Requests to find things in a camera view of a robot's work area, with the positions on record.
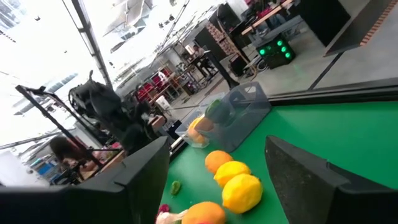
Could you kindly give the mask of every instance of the green tabletop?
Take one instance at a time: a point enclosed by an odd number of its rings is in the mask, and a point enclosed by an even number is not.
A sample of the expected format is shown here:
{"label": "green tabletop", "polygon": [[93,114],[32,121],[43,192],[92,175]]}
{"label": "green tabletop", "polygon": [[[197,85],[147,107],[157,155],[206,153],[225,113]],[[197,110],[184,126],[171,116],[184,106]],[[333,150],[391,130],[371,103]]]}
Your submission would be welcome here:
{"label": "green tabletop", "polygon": [[[398,102],[345,103],[274,107],[232,153],[259,177],[264,193],[259,205],[242,215],[227,211],[228,223],[288,223],[268,175],[265,139],[275,135],[351,172],[398,189]],[[205,169],[214,147],[187,147],[170,164],[162,203],[178,213],[202,201],[222,204],[221,188]],[[171,197],[174,180],[182,182]]]}

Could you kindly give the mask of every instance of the long hair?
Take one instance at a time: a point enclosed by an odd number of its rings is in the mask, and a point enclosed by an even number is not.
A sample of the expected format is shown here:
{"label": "long hair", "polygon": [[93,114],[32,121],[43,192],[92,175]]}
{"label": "long hair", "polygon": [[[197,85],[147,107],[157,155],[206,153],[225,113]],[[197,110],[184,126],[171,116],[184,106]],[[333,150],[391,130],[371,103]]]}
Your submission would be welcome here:
{"label": "long hair", "polygon": [[62,162],[66,158],[76,161],[86,159],[86,156],[78,147],[62,136],[51,139],[50,148],[59,162]]}

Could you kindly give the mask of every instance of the floor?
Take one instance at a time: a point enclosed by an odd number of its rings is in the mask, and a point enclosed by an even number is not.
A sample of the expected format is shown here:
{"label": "floor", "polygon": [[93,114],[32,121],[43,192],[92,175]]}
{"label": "floor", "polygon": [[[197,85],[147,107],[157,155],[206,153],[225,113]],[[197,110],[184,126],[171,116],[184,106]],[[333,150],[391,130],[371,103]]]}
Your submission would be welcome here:
{"label": "floor", "polygon": [[[340,0],[347,11],[355,16],[367,3],[362,0]],[[364,47],[345,52],[332,66],[330,71],[315,86],[316,88],[337,86],[350,83],[359,83],[384,78],[398,77],[398,7],[396,7],[384,21],[379,31]],[[307,90],[320,76],[322,71],[331,63],[335,55],[323,57],[325,47],[314,34],[307,30],[290,42],[297,57],[289,65],[281,66],[273,70],[258,73],[252,78],[237,79],[240,83],[259,82],[266,95],[275,95],[291,91]],[[244,49],[249,58],[253,58],[257,52],[254,47]],[[182,95],[172,103],[171,114],[174,118],[183,120],[203,101],[208,95],[228,92],[228,85],[218,75],[212,83],[199,93],[190,97]]]}

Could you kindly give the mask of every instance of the woman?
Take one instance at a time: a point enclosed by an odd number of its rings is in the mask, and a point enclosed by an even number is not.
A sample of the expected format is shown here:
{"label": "woman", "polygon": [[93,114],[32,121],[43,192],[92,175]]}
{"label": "woman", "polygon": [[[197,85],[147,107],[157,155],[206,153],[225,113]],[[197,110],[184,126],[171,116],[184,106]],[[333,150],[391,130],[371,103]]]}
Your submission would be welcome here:
{"label": "woman", "polygon": [[[75,166],[79,161],[86,160],[86,164],[80,167],[80,171],[92,171],[96,164],[69,139],[57,136],[50,141],[50,148],[58,159],[59,163],[67,163],[69,166]],[[101,152],[93,153],[98,160],[101,159]]]}

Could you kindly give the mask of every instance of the green pepper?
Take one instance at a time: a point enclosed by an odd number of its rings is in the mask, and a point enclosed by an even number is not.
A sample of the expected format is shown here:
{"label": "green pepper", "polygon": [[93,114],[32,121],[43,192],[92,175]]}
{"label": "green pepper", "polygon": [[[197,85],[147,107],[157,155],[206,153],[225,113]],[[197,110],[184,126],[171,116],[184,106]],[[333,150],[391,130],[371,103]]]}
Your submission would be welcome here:
{"label": "green pepper", "polygon": [[172,194],[173,196],[177,195],[178,192],[180,191],[180,189],[181,189],[181,182],[179,182],[179,181],[177,181],[177,180],[174,181],[174,182],[172,183],[171,194]]}

